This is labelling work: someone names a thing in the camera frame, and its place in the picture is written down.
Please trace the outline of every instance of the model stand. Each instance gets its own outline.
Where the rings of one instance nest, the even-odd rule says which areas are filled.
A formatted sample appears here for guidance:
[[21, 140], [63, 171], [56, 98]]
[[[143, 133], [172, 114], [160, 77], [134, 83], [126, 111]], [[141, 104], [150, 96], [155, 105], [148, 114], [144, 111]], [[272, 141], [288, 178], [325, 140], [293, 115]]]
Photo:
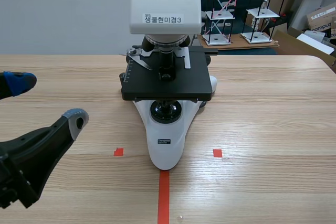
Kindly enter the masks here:
[[[270, 37], [268, 37], [267, 35], [265, 35], [262, 31], [260, 31], [258, 29], [258, 26], [257, 26], [257, 24], [259, 23], [258, 19], [262, 19], [263, 18], [264, 21], [265, 21], [265, 19], [267, 19], [267, 18], [278, 18], [278, 17], [280, 17], [280, 13], [281, 13], [281, 10], [282, 10], [282, 6], [284, 5], [284, 1], [285, 0], [282, 0], [281, 7], [280, 7], [280, 10], [279, 10], [278, 14], [272, 12], [269, 9], [269, 4], [271, 3], [271, 0], [269, 0], [268, 3], [267, 3], [266, 0], [260, 0], [260, 7], [259, 8], [254, 8], [254, 9], [248, 9], [248, 10], [246, 10], [247, 13], [246, 13], [246, 18], [245, 18], [245, 24], [244, 24], [243, 32], [242, 32], [241, 35], [243, 36], [243, 38], [248, 43], [250, 43], [250, 44], [270, 43], [272, 41], [272, 36], [273, 36], [274, 29], [273, 29]], [[247, 19], [247, 15], [248, 14], [253, 15], [254, 19], [255, 19], [252, 33], [245, 33], [244, 32], [244, 28], [245, 28], [245, 25], [246, 25], [246, 19]]]

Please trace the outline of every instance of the red tape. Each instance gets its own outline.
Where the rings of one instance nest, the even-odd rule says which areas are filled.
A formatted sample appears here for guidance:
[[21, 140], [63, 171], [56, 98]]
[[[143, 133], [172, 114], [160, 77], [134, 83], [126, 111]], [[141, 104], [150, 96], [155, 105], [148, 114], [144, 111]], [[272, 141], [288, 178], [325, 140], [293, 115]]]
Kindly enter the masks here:
[[121, 157], [124, 155], [124, 148], [117, 148], [115, 151], [114, 151], [114, 156], [115, 157]]
[[214, 157], [223, 157], [221, 149], [214, 149]]
[[169, 170], [160, 171], [157, 224], [169, 224]]

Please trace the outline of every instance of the wooden table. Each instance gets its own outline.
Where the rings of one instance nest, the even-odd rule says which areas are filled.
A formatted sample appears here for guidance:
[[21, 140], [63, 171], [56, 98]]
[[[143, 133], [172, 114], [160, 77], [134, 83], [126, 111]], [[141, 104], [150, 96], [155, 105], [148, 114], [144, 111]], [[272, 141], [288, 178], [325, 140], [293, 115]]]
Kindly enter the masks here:
[[[159, 171], [135, 106], [121, 99], [125, 68], [120, 56], [0, 56], [0, 71], [38, 77], [1, 101], [0, 141], [69, 108], [90, 115], [40, 201], [0, 210], [0, 223], [158, 222]], [[335, 224], [336, 75], [308, 56], [216, 56], [209, 70], [218, 88], [170, 171], [170, 224]], [[118, 147], [124, 156], [113, 156]]]

